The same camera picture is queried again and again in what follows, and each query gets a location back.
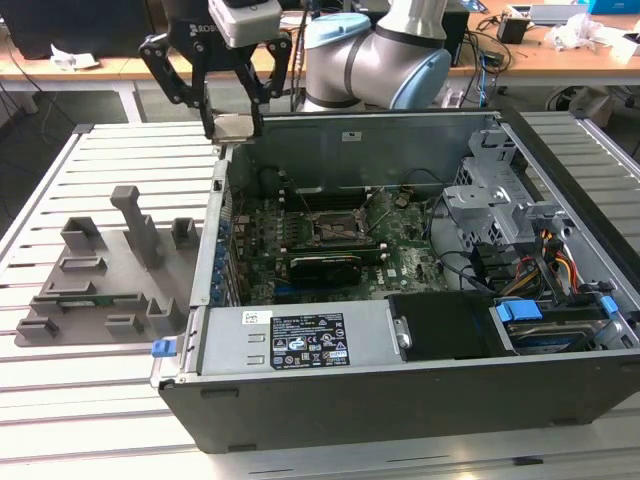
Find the sticker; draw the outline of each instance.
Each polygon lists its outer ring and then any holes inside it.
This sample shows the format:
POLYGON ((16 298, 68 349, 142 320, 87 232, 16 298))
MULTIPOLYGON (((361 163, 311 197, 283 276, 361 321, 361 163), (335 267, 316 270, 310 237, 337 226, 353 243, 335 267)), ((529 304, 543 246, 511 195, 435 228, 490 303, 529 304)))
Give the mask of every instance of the sticker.
POLYGON ((273 311, 261 310, 251 311, 245 310, 242 312, 242 324, 243 325, 268 325, 271 321, 273 311))
POLYGON ((360 142, 362 141, 362 132, 342 132, 343 142, 360 142))
POLYGON ((271 366, 275 370, 349 365, 341 313, 271 317, 269 312, 269 316, 271 366))

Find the wooden desk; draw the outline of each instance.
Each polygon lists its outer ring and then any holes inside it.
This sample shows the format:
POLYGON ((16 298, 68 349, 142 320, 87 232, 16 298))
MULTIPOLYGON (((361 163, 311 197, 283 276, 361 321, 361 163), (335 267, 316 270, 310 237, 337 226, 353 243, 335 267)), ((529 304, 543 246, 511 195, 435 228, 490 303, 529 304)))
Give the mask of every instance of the wooden desk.
MULTIPOLYGON (((487 14, 474 13, 469 18, 469 30, 475 30, 478 22, 491 15, 499 15, 505 5, 503 0, 483 0, 490 9, 487 14)), ((526 3, 544 3, 529 0, 526 3)), ((640 15, 594 15, 593 20, 609 27, 630 30, 640 19, 640 15)), ((497 27, 485 33, 495 35, 497 27)), ((503 72, 500 85, 630 85, 640 83, 640 57, 634 57, 623 64, 610 55, 610 48, 597 44, 596 51, 587 48, 557 52, 549 44, 539 43, 549 31, 547 27, 536 27, 525 34, 522 45, 509 45, 513 55, 511 67, 503 72)), ((480 37, 484 49, 503 52, 491 40, 480 37)), ((465 65, 473 64, 471 48, 463 50, 465 65)))
MULTIPOLYGON (((487 14, 471 14, 469 29, 475 30, 478 22, 491 15, 499 15, 505 0, 483 0, 490 9, 487 14)), ((542 0, 529 0, 527 3, 543 3, 542 0)), ((640 15, 594 16, 595 21, 607 26, 631 29, 640 19, 640 15)), ((511 67, 498 78, 498 84, 504 86, 571 86, 571 85, 638 85, 640 84, 640 57, 622 64, 613 58, 609 48, 597 45, 596 51, 586 48, 556 52, 547 44, 540 45, 546 27, 537 27, 525 35, 522 45, 510 45, 513 60, 511 67)), ((496 28, 486 33, 495 35, 496 28)), ((499 51, 498 45, 489 39, 480 38, 484 49, 499 51)), ((18 64, 45 91, 60 90, 109 90, 119 94, 129 122, 146 121, 144 109, 138 91, 159 88, 144 62, 139 58, 109 58, 100 61, 101 67, 78 72, 64 72, 49 63, 48 60, 24 60, 20 52, 13 48, 12 53, 18 64)), ((180 55, 172 55, 172 62, 178 74, 191 77, 191 65, 180 55)), ((265 77, 273 67, 270 55, 258 48, 253 56, 256 71, 265 77)), ((464 88, 473 75, 473 56, 465 45, 459 66, 449 73, 449 83, 456 88, 464 88)), ((236 86, 235 75, 231 72, 209 76, 210 85, 215 87, 236 86)), ((9 91, 34 91, 31 85, 13 65, 6 46, 0 47, 0 81, 9 91)))

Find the white paper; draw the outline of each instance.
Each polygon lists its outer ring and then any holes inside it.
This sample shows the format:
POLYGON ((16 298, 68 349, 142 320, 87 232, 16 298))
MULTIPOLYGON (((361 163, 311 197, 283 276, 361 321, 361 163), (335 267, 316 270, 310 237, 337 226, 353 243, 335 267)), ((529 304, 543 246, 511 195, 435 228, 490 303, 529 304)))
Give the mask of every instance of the white paper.
POLYGON ((51 63, 62 70, 83 70, 100 65, 90 53, 67 53, 51 44, 51 63))
POLYGON ((272 310, 245 310, 242 312, 243 325, 269 325, 273 317, 272 310))

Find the white label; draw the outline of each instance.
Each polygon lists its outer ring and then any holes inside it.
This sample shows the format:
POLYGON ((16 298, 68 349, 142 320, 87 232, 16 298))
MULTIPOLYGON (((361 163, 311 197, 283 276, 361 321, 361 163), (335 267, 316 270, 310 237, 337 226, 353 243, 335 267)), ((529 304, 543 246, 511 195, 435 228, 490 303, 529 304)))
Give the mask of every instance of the white label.
POLYGON ((360 142, 362 141, 362 132, 342 132, 343 142, 360 142))
POLYGON ((242 312, 242 324, 243 325, 269 325, 271 323, 271 317, 273 317, 273 311, 260 310, 251 311, 245 310, 242 312))

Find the floor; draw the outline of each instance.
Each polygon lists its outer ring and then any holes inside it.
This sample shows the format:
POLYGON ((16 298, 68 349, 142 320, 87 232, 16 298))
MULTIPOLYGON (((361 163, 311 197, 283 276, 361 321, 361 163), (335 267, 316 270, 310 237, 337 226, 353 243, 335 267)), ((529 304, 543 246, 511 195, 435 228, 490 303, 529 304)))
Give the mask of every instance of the floor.
MULTIPOLYGON (((496 96, 495 107, 512 105, 520 111, 544 109, 548 88, 510 88, 496 96)), ((56 104, 75 123, 124 123, 126 117, 115 93, 63 92, 56 104)), ((73 125, 43 95, 36 97, 37 114, 16 119, 0 135, 0 237, 29 198, 48 166, 64 145, 73 125)), ((212 104, 226 111, 246 111, 248 104, 240 87, 214 91, 212 104)), ((148 121, 197 120, 186 107, 172 105, 161 92, 145 91, 142 96, 148 121)), ((272 111, 286 108, 280 101, 272 111)), ((606 133, 627 152, 640 140, 640 109, 626 108, 616 101, 606 133)))

